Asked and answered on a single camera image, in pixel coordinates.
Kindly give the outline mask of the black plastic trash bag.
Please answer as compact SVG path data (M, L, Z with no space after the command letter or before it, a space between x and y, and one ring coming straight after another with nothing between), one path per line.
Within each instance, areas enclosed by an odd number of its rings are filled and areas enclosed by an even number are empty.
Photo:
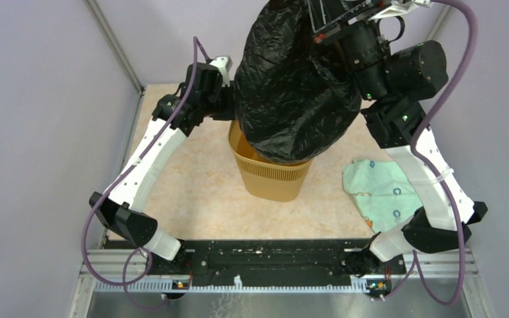
M359 114L362 98L333 46L316 45L303 1L267 2L235 72L234 111L247 142L281 164L325 152Z

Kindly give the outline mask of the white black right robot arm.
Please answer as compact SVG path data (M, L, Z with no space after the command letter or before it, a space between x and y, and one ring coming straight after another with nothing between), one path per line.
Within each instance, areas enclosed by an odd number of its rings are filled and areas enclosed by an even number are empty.
M462 189L441 155L431 120L457 87L468 68L478 36L476 17L462 1L447 5L464 14L469 38L453 76L447 73L442 45L427 40L392 52L380 32L386 18L401 19L431 1L307 1L313 41L338 44L362 97L369 133L402 169L421 206L403 223L375 234L355 253L371 273L389 260L418 250L434 254L463 248L471 225L482 221L488 208Z

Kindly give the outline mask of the yellow ribbed trash bin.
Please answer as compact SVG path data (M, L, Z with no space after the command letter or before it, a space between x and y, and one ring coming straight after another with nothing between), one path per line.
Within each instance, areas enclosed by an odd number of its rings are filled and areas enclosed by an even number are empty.
M310 170L311 160L297 164L268 161L250 146L237 121L232 121L229 126L228 141L245 189L251 195L279 202L297 198Z

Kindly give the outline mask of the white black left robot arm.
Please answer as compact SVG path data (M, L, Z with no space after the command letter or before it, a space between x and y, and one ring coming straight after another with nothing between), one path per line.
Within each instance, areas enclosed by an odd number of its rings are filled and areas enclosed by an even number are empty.
M144 213L146 201L168 159L195 127L206 117L233 118L232 64L230 57L218 56L189 65L179 91L158 100L120 181L105 195L95 192L89 199L106 229L161 257L161 266L171 274L185 268L186 256L180 252L181 242Z

